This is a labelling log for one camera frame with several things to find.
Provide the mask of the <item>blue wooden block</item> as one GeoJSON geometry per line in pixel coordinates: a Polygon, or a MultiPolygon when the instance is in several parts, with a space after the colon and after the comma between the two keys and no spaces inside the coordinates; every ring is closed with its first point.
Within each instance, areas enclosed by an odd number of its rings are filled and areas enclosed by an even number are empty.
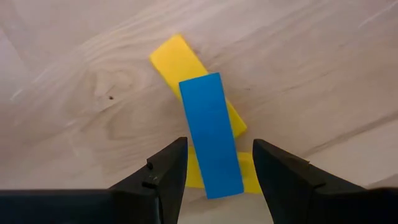
{"type": "Polygon", "coordinates": [[[244,192],[219,73],[179,83],[183,108],[208,199],[244,192]]]}

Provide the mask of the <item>yellow wooden block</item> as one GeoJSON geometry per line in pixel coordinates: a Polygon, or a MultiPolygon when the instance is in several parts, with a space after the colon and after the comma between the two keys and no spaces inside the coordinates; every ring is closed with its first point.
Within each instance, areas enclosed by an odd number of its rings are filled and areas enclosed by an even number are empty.
{"type": "Polygon", "coordinates": [[[222,129],[236,138],[247,130],[247,125],[225,97],[220,73],[208,72],[180,34],[165,41],[149,59],[183,103],[194,134],[222,129]]]}
{"type": "MultiPolygon", "coordinates": [[[[261,187],[257,179],[252,154],[250,152],[238,152],[238,161],[244,184],[244,192],[250,194],[261,194],[261,187]]],[[[200,173],[198,160],[194,147],[188,147],[188,166],[186,187],[203,189],[205,186],[200,173]]]]}

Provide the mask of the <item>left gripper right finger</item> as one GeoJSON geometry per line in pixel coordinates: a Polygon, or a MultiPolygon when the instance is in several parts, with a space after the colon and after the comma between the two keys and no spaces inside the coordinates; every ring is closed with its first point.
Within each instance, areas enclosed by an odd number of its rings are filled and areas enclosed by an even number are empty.
{"type": "Polygon", "coordinates": [[[252,158],[274,224],[398,224],[398,188],[365,189],[265,140],[252,158]]]}

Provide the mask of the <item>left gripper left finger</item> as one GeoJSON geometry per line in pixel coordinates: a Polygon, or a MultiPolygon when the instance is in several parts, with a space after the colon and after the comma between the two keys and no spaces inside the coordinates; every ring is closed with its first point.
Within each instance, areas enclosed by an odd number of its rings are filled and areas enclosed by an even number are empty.
{"type": "Polygon", "coordinates": [[[187,161],[180,137],[108,189],[0,190],[0,224],[177,224],[187,161]]]}

